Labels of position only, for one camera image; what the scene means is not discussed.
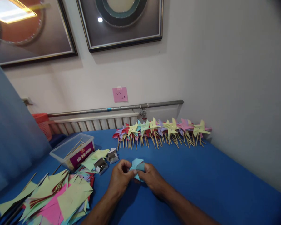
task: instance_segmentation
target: framed picture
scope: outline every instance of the framed picture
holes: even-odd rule
[[[6,7],[27,9],[27,15],[18,21],[0,18],[1,67],[77,55],[62,0],[0,1]]]
[[[163,0],[77,0],[90,52],[162,39]]]

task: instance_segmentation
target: pink paper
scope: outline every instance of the pink paper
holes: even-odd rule
[[[39,215],[46,217],[46,219],[53,225],[59,225],[63,221],[62,212],[57,198],[67,190],[67,185],[68,184],[66,183],[39,213]]]
[[[128,101],[128,94],[126,87],[116,87],[112,89],[113,98],[115,102],[127,102]]]

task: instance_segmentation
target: black frame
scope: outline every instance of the black frame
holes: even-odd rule
[[[118,43],[118,44],[106,44],[106,45],[100,46],[100,47],[96,47],[96,46],[92,47],[91,46],[91,43],[88,40],[88,34],[87,34],[88,31],[87,31],[87,28],[86,28],[85,19],[83,17],[82,6],[80,4],[80,0],[76,0],[76,2],[77,2],[79,14],[80,14],[81,22],[82,22],[82,25],[83,25],[83,30],[84,30],[86,42],[87,42],[87,45],[88,45],[88,50],[91,53],[93,53],[93,52],[100,52],[100,51],[109,50],[109,49],[115,49],[115,48],[122,48],[122,47],[126,47],[126,46],[131,46],[131,45],[138,45],[138,44],[143,44],[143,43],[155,42],[155,41],[160,41],[162,39],[162,33],[163,33],[163,4],[164,4],[164,0],[160,0],[160,7],[161,7],[160,35],[155,36],[155,37],[149,37],[149,38],[148,37],[144,37],[144,38],[136,40],[136,41],[127,40],[125,42]]]
[[[59,9],[61,11],[62,19],[63,19],[63,22],[64,22],[65,27],[66,27],[66,32],[69,35],[70,45],[73,49],[73,52],[67,53],[67,54],[60,54],[60,55],[56,55],[56,56],[47,56],[47,57],[45,56],[45,57],[40,57],[38,59],[28,59],[26,61],[18,62],[18,63],[16,62],[16,63],[9,63],[9,64],[5,64],[5,65],[0,65],[1,68],[9,68],[9,67],[21,66],[21,65],[31,64],[31,63],[49,61],[49,60],[53,60],[53,59],[60,59],[60,58],[78,56],[76,45],[75,45],[75,42],[74,42],[74,39],[73,39],[73,36],[72,36],[72,32],[71,32],[71,29],[70,29],[70,26],[69,26],[69,22],[68,22],[68,18],[67,18],[66,12],[65,12],[63,2],[62,2],[62,0],[56,0],[56,1],[58,3]]]

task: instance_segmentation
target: orange basket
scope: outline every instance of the orange basket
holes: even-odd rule
[[[36,123],[40,127],[40,129],[43,131],[45,134],[46,138],[48,141],[52,139],[52,134],[50,131],[50,127],[48,124],[49,118],[47,113],[37,113],[37,114],[32,114],[34,117]]]

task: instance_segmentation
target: ceiling light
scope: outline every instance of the ceiling light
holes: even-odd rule
[[[13,23],[36,16],[18,0],[0,0],[0,21]]]

